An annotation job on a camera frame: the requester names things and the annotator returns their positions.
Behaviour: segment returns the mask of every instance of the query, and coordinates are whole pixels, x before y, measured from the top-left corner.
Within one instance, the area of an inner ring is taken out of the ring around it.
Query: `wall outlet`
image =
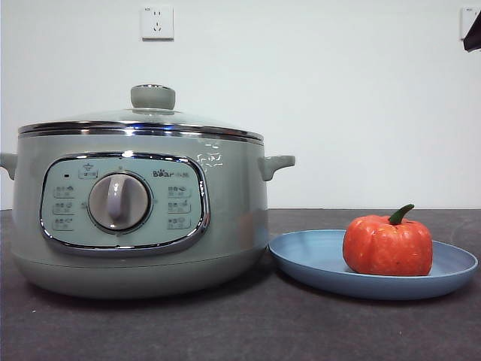
[[[461,27],[459,33],[459,39],[464,40],[466,38],[466,34],[471,29],[471,26],[476,20],[477,16],[481,12],[481,6],[470,6],[468,8],[461,9]]]
[[[143,40],[173,40],[174,8],[161,5],[142,9],[141,31]]]

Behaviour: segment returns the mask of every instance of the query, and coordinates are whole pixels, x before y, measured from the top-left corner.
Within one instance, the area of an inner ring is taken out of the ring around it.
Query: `glass lid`
[[[263,141],[260,134],[237,129],[231,124],[174,111],[175,91],[166,86],[145,84],[131,90],[132,109],[104,111],[66,117],[51,123],[37,123],[19,129],[21,135],[39,133],[69,134],[83,130],[134,130],[161,132],[190,132],[212,135],[236,136]]]

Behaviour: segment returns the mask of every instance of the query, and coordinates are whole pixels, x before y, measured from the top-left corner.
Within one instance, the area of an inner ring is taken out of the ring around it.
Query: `cooker base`
[[[197,262],[148,267],[64,267],[15,256],[33,284],[91,299],[140,299],[201,290],[224,283],[252,267],[265,247]]]

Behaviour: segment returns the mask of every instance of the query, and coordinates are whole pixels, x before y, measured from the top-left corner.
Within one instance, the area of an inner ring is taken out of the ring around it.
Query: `control panel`
[[[41,226],[73,247],[161,247],[198,236],[208,222],[201,168],[150,153],[87,153],[50,166]]]

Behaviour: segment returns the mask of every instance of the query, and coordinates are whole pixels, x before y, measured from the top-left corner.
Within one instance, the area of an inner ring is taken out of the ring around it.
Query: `control knob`
[[[136,177],[110,174],[99,180],[89,196],[89,212],[100,226],[123,231],[138,225],[147,215],[150,197]]]

